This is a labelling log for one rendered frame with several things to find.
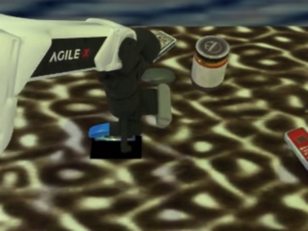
red x logo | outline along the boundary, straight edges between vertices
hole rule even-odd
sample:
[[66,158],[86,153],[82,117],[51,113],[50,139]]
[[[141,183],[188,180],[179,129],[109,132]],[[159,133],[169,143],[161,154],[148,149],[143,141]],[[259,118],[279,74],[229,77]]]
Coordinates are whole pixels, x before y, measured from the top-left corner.
[[81,54],[82,58],[88,57],[89,56],[89,51],[90,51],[90,48],[83,49],[82,54]]

lid logo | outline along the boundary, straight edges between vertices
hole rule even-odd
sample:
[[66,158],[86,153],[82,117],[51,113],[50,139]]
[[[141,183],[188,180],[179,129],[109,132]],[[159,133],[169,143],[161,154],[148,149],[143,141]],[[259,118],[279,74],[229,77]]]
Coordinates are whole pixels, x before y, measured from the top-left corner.
[[49,63],[63,61],[63,60],[75,60],[82,58],[87,58],[89,56],[90,48],[75,49],[75,50],[65,50],[65,51],[54,51],[52,53],[51,58],[49,59]]

black lid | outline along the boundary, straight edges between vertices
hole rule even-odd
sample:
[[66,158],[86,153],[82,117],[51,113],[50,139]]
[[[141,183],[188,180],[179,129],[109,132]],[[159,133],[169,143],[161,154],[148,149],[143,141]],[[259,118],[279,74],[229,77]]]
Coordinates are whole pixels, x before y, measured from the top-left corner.
[[217,63],[224,60],[230,51],[226,40],[218,36],[205,36],[196,43],[198,57],[209,63]]

table surface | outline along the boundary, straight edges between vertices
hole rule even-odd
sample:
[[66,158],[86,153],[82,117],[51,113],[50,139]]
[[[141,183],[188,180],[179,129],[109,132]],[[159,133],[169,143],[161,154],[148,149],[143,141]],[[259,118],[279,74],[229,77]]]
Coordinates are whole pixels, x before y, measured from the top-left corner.
[[[172,124],[158,129],[144,119],[142,160],[89,160],[88,129],[115,119],[97,73],[29,82],[0,157],[3,224],[14,231],[307,231],[308,173],[283,134],[306,125],[308,28],[152,29],[178,39],[154,65],[177,76]],[[223,85],[211,93],[189,79],[194,44],[205,35],[231,45]]]

blue cap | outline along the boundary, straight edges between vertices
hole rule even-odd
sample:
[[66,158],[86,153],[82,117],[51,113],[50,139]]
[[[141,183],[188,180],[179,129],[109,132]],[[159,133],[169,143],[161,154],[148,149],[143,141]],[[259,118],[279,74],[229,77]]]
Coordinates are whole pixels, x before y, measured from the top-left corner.
[[97,124],[92,126],[89,129],[89,137],[90,138],[98,138],[101,136],[109,136],[110,135],[110,124]]

